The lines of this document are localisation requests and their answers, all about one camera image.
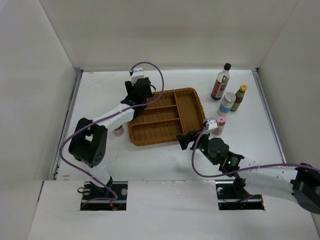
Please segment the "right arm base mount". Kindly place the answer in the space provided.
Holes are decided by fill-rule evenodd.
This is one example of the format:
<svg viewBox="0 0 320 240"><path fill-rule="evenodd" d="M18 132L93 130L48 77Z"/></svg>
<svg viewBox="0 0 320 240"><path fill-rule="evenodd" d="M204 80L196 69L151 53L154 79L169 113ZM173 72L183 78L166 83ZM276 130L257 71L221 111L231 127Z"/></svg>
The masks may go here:
<svg viewBox="0 0 320 240"><path fill-rule="evenodd" d="M265 210L261 195L249 194L245 189L245 181L233 177L231 180L215 182L218 208L221 211Z"/></svg>

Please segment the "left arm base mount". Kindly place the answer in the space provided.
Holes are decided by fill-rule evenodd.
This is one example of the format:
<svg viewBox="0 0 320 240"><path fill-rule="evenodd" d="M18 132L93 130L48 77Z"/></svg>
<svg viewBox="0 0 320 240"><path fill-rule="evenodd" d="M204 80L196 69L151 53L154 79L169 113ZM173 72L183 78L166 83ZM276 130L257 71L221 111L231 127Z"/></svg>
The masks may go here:
<svg viewBox="0 0 320 240"><path fill-rule="evenodd" d="M113 181L111 178L107 186L98 187L91 181L85 181L82 187L77 189L81 194L81 211L125 211L127 209L128 182Z"/></svg>

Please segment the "white jar silver lid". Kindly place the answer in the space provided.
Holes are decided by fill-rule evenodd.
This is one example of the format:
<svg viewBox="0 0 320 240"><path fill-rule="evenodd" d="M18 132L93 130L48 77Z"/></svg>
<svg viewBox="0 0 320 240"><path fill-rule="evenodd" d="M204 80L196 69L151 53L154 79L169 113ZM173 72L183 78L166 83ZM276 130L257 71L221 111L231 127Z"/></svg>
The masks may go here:
<svg viewBox="0 0 320 240"><path fill-rule="evenodd" d="M231 107L236 101L236 95L233 92L227 92L219 105L217 110L217 114L219 116L225 117L231 110Z"/></svg>

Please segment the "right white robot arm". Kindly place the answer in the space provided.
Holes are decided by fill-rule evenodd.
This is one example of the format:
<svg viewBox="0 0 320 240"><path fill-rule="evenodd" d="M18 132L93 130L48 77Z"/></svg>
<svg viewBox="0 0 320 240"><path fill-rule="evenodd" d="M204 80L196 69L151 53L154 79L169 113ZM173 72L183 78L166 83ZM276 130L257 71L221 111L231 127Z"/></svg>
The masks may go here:
<svg viewBox="0 0 320 240"><path fill-rule="evenodd" d="M320 213L320 170L307 163L263 164L230 151L221 138L191 131L177 136L182 150L192 143L214 166L217 177L233 178L232 192L238 198L266 195L298 204L304 210Z"/></svg>

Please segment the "brown wicker divided tray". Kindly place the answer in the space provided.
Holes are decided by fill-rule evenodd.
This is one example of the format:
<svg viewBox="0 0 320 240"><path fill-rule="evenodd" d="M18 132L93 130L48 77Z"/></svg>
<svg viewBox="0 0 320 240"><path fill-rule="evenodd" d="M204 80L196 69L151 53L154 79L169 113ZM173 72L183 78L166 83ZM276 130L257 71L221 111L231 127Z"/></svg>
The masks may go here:
<svg viewBox="0 0 320 240"><path fill-rule="evenodd" d="M177 141L177 136L200 131L206 118L194 88L165 90L141 115L128 123L130 141L148 146Z"/></svg>

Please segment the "pink cap spice jar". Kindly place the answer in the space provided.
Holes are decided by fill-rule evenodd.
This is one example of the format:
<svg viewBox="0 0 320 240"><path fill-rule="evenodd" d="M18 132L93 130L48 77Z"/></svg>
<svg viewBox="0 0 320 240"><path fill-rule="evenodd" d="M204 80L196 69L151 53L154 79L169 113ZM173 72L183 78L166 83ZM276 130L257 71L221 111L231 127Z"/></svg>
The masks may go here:
<svg viewBox="0 0 320 240"><path fill-rule="evenodd" d="M224 130L224 127L226 125L226 118L224 116L219 116L216 120L216 123L217 123L217 128L215 130L215 135L220 135L222 134L223 130Z"/></svg>

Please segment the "green bottle yellow cap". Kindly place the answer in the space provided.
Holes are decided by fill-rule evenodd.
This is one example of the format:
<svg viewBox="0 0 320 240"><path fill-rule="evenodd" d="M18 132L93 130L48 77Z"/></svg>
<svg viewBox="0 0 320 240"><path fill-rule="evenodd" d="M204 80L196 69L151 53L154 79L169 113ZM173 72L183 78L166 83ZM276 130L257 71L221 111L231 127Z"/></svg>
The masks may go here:
<svg viewBox="0 0 320 240"><path fill-rule="evenodd" d="M244 95L245 95L245 92L246 90L248 89L248 86L246 84L242 84L239 88L239 90L236 92L235 96L236 96L236 99L235 99L235 102L233 103L230 111L231 112L236 112L240 106L240 104L242 103L243 101L243 98L244 98Z"/></svg>

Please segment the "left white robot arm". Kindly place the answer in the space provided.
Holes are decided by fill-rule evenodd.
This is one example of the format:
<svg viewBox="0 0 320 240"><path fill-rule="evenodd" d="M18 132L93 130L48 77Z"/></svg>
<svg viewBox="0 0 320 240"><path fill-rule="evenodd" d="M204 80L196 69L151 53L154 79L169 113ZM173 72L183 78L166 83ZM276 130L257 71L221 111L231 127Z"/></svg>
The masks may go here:
<svg viewBox="0 0 320 240"><path fill-rule="evenodd" d="M106 166L101 163L105 156L107 136L123 124L138 117L146 108L148 98L152 97L151 82L148 77L139 78L135 84L125 82L127 96L113 110L102 115L102 118L113 116L95 123L77 134L71 139L68 152L79 162L95 179L91 183L95 185L95 193L100 199L108 199L112 195L111 176Z"/></svg>

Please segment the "tall dark sauce bottle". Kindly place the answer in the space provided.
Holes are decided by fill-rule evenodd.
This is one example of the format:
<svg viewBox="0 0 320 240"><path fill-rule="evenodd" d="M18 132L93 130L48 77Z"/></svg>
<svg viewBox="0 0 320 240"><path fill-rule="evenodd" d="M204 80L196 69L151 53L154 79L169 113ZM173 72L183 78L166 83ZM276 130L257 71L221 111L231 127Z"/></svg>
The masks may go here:
<svg viewBox="0 0 320 240"><path fill-rule="evenodd" d="M214 100L220 100L225 92L225 89L230 80L229 71L231 69L231 64L226 63L223 70L217 75L212 92L211 98Z"/></svg>

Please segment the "white lid spice jar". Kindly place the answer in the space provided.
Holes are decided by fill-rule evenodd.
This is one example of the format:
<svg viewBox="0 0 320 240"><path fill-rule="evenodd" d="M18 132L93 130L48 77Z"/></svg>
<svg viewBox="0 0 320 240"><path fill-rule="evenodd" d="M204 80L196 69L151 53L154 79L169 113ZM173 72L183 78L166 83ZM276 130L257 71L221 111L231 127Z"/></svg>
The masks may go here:
<svg viewBox="0 0 320 240"><path fill-rule="evenodd" d="M123 126L121 125L120 127L116 128L115 130L112 131L112 133L113 133L115 136L121 136L121 135L124 133L124 128L123 128Z"/></svg>

